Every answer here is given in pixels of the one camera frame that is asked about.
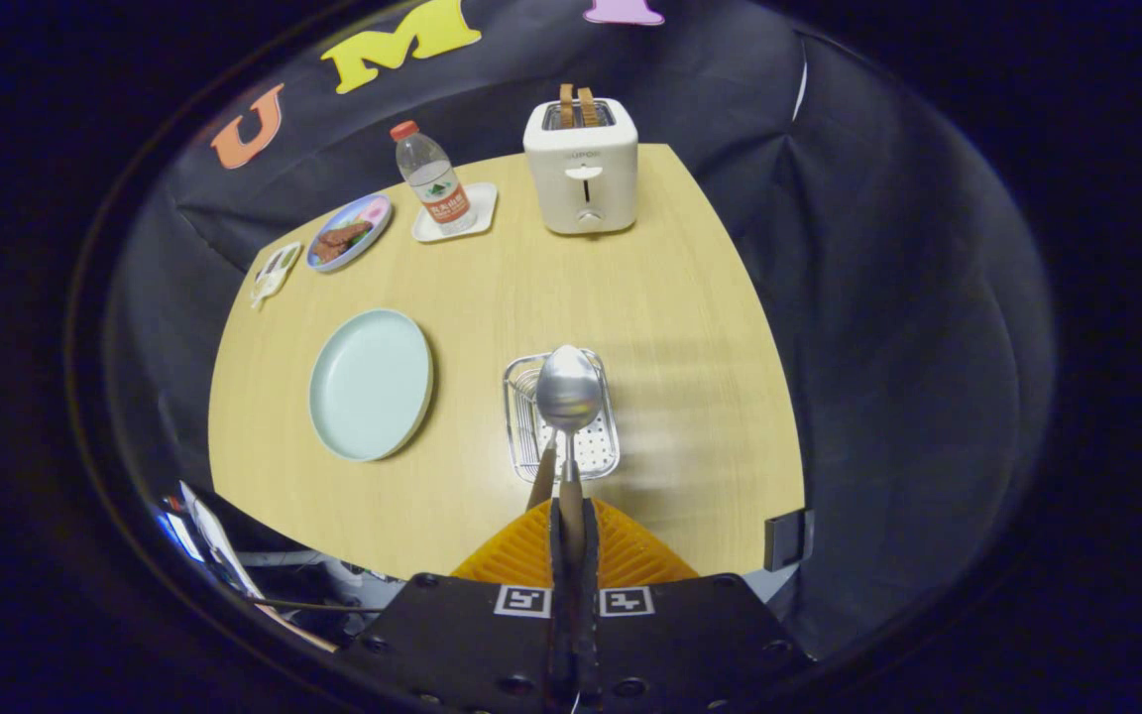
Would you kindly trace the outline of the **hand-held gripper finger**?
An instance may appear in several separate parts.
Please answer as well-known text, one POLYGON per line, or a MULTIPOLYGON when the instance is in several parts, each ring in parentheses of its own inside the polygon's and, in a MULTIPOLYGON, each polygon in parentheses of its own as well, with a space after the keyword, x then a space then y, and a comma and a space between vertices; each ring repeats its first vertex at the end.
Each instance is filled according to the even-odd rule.
POLYGON ((769 713, 813 669, 741 575, 699 577, 598 499, 585 518, 572 651, 589 713, 769 713))
POLYGON ((557 713, 574 700, 558 503, 530 508, 453 573, 415 573, 339 660, 387 709, 557 713))

